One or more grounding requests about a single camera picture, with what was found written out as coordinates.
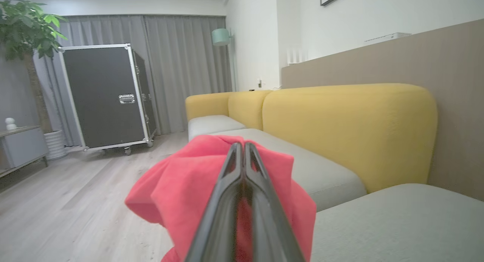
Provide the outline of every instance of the wooden floor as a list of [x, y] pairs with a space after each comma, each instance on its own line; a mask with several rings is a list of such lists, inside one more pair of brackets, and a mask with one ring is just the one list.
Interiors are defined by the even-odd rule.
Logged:
[[74, 151], [46, 169], [33, 164], [0, 178], [0, 260], [159, 262], [173, 246], [168, 233], [123, 201], [144, 172], [187, 142], [185, 132], [158, 136], [130, 156]]

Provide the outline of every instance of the floor lamp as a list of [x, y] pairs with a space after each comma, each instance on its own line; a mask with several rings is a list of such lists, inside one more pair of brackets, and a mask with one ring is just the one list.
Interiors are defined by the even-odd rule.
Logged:
[[230, 61], [230, 74], [232, 75], [232, 91], [238, 91], [237, 69], [235, 62], [234, 36], [226, 28], [218, 28], [212, 31], [212, 43], [216, 47], [228, 45], [228, 59]]

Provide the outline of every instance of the green leaves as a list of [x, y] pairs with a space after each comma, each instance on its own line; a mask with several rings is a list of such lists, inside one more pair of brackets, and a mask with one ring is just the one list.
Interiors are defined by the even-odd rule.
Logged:
[[38, 51], [39, 57], [54, 57], [54, 51], [60, 46], [57, 37], [67, 40], [57, 29], [62, 16], [45, 14], [41, 6], [24, 0], [5, 0], [0, 2], [0, 44], [6, 47], [7, 59], [32, 54]]
[[20, 19], [22, 20], [22, 22], [24, 22], [24, 24], [25, 24], [26, 26], [28, 26], [29, 28], [31, 28], [31, 27], [32, 27], [32, 25], [33, 25], [32, 19], [30, 19], [30, 18], [29, 18], [29, 17], [27, 17], [27, 16], [21, 16], [21, 17], [20, 17]]

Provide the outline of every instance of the road case handle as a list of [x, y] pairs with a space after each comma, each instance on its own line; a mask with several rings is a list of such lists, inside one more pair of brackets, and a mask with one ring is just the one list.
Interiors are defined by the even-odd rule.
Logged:
[[128, 95], [119, 95], [119, 103], [120, 104], [133, 104], [135, 103], [135, 95], [128, 94]]

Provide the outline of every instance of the sofa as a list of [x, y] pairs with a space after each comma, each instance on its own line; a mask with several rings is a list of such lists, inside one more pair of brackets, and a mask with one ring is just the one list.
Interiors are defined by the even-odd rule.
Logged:
[[235, 135], [294, 156], [318, 211], [402, 183], [426, 183], [437, 108], [423, 88], [344, 85], [195, 95], [188, 135]]
[[195, 95], [189, 138], [242, 136], [294, 156], [316, 202], [312, 262], [484, 261], [484, 202], [428, 186], [437, 107], [407, 84]]

